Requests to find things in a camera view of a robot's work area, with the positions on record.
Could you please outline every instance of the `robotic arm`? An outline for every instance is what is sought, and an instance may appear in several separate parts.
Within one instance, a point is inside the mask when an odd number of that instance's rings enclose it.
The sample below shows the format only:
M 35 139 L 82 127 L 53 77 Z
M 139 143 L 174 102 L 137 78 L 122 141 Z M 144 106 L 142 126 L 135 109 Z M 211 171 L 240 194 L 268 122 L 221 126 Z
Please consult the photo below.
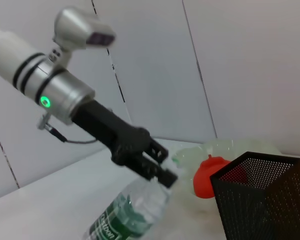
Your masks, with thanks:
M 115 36 L 96 16 L 75 7 L 63 9 L 56 17 L 53 41 L 58 47 L 48 55 L 14 33 L 0 30 L 0 76 L 46 110 L 39 129 L 66 142 L 48 123 L 50 116 L 66 125 L 75 123 L 110 149 L 114 163 L 147 180 L 156 177 L 170 188 L 177 176 L 160 167 L 168 151 L 147 130 L 127 124 L 94 100 L 95 91 L 67 71 L 72 51 L 107 47 Z

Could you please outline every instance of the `green label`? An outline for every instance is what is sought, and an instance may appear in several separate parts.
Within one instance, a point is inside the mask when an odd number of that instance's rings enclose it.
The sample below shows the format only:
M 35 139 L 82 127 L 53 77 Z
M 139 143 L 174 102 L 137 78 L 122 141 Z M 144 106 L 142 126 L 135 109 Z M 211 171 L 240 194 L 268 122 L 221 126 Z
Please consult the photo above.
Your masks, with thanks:
M 90 227 L 89 235 L 87 240 L 136 240 L 143 234 L 131 231 L 118 219 L 113 202 Z

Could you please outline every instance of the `mesh basket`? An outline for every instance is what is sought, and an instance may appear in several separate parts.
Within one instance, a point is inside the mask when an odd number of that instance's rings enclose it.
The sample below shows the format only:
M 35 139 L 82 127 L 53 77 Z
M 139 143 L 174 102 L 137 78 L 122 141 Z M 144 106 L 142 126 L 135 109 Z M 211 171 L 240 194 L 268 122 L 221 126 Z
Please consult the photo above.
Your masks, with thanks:
M 211 183 L 227 240 L 300 240 L 300 158 L 246 152 Z

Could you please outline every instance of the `plastic bottle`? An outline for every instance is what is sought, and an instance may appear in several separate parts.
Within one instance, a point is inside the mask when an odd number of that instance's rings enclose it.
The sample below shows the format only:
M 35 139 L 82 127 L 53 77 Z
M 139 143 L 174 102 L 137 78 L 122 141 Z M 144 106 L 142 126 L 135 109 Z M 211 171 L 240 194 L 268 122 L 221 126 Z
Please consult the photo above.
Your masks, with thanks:
M 129 184 L 93 223 L 82 240 L 135 240 L 164 215 L 171 191 L 138 178 Z

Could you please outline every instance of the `cable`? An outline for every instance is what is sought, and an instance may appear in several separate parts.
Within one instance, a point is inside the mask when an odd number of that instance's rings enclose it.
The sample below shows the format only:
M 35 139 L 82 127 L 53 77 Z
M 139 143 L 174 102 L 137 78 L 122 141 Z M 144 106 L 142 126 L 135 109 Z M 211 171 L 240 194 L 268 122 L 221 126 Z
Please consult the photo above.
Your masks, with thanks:
M 55 136 L 57 139 L 59 139 L 61 142 L 63 143 L 68 143 L 68 144 L 94 144 L 96 143 L 98 140 L 94 139 L 94 140 L 89 140 L 89 141 L 73 141 L 73 140 L 68 140 L 65 136 L 63 136 L 57 129 L 55 129 L 54 127 L 52 127 L 51 125 L 49 125 L 50 130 L 48 130 L 48 132 L 50 134 L 52 134 L 53 136 Z

